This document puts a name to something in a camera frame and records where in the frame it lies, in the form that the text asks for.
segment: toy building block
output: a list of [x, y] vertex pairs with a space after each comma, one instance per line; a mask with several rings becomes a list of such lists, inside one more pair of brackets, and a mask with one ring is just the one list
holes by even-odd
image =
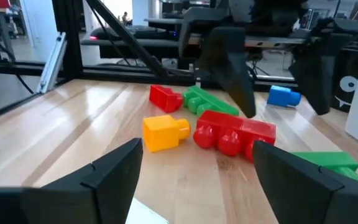
[[191, 86], [183, 93], [183, 106], [187, 107], [190, 112], [200, 116], [206, 110], [227, 113], [231, 115], [239, 115], [239, 110], [227, 103], [217, 99], [215, 96], [202, 90], [198, 86]]
[[174, 93], [171, 88], [160, 85], [150, 86], [149, 100], [166, 113], [176, 111], [183, 103], [183, 97], [180, 93]]
[[150, 152], [170, 149], [179, 145], [179, 140], [190, 135], [190, 124], [186, 119], [173, 119], [170, 115], [143, 119], [143, 139]]
[[293, 152], [293, 154], [306, 161], [358, 180], [356, 173], [358, 163], [346, 152]]
[[298, 106], [301, 101], [301, 95], [292, 92], [291, 89], [272, 85], [268, 93], [267, 103], [276, 106]]
[[273, 145], [276, 126], [207, 110], [197, 120], [193, 139], [203, 149], [217, 147], [227, 156], [236, 156], [242, 152], [252, 162], [254, 141], [265, 141]]

